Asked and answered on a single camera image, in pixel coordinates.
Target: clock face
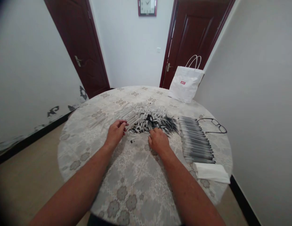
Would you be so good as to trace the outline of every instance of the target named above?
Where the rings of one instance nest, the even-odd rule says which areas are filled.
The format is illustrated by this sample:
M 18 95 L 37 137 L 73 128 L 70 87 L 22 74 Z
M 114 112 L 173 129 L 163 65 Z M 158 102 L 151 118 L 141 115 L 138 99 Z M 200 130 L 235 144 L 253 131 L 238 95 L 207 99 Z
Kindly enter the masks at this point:
M 154 14 L 155 0 L 140 0 L 141 14 Z

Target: wall clock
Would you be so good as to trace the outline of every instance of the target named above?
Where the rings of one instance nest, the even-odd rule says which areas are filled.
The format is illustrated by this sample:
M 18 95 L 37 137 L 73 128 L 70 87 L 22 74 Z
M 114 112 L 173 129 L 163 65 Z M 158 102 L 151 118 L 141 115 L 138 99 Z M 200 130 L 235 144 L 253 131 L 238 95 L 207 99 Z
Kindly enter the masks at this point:
M 156 16 L 158 0 L 138 0 L 139 16 Z

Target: eyeglasses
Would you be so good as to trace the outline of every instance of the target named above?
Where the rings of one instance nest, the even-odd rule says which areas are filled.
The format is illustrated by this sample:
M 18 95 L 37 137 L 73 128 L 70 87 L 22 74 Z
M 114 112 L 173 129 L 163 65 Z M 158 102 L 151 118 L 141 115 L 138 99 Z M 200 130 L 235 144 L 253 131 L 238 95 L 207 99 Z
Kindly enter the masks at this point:
M 205 133 L 227 133 L 228 131 L 225 129 L 224 126 L 222 126 L 216 119 L 211 119 L 211 122 L 215 125 L 215 126 L 218 126 L 220 132 L 205 132 Z

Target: black baseboard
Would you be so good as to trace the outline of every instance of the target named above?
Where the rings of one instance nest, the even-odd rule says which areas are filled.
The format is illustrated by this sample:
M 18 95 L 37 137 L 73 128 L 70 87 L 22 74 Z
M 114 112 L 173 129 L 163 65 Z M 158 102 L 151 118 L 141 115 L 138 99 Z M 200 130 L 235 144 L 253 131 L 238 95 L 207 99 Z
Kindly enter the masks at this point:
M 42 138 L 47 133 L 51 132 L 56 127 L 60 126 L 62 123 L 68 120 L 68 116 L 72 113 L 69 112 L 66 115 L 60 117 L 56 121 L 52 122 L 51 124 L 47 125 L 46 127 L 40 129 L 39 131 L 33 133 L 32 135 L 28 136 L 27 138 L 23 139 L 22 141 L 15 144 L 12 148 L 10 148 L 6 153 L 0 156 L 0 164 L 7 161 L 12 156 L 16 155 L 21 150 L 25 149 L 29 145 L 33 144 L 38 139 Z
M 245 196 L 243 195 L 240 187 L 238 186 L 235 178 L 233 175 L 230 178 L 230 188 L 239 204 L 239 207 L 246 218 L 247 223 L 249 226 L 261 226 L 259 223 L 256 215 L 254 214 L 251 206 L 249 205 L 248 201 L 246 200 Z

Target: bag handle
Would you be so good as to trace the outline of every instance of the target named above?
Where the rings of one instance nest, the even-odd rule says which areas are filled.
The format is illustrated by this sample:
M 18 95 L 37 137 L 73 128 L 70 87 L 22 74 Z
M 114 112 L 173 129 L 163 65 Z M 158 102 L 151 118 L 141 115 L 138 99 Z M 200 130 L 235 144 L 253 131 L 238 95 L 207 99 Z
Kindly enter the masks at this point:
M 197 58 L 199 58 L 200 57 L 200 62 L 199 62 L 199 64 L 198 64 L 198 67 L 197 67 L 197 69 L 199 68 L 199 65 L 200 65 L 200 63 L 202 62 L 202 57 L 201 56 L 197 56 L 197 55 L 193 55 L 192 57 L 196 57 L 196 58 L 194 58 L 194 60 L 192 60 L 192 62 L 191 62 L 191 64 L 193 63 L 193 61 L 195 61 L 195 59 L 196 59 L 196 63 L 195 63 L 195 69 L 196 69 L 196 65 L 197 65 Z

